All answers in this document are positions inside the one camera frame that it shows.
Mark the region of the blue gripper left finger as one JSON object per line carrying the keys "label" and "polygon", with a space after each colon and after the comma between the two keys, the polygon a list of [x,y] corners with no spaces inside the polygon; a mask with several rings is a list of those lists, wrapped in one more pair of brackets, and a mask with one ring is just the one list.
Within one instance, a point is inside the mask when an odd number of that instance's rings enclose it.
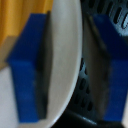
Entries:
{"label": "blue gripper left finger", "polygon": [[46,118],[52,60],[51,15],[31,14],[7,59],[21,123]]}

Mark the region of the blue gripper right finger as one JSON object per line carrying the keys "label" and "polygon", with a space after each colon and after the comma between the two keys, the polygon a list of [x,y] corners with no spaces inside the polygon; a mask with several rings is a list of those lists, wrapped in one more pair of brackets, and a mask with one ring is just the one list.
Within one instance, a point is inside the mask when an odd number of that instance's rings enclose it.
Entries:
{"label": "blue gripper right finger", "polygon": [[98,118],[121,121],[128,92],[128,45],[105,15],[86,17],[86,66]]}

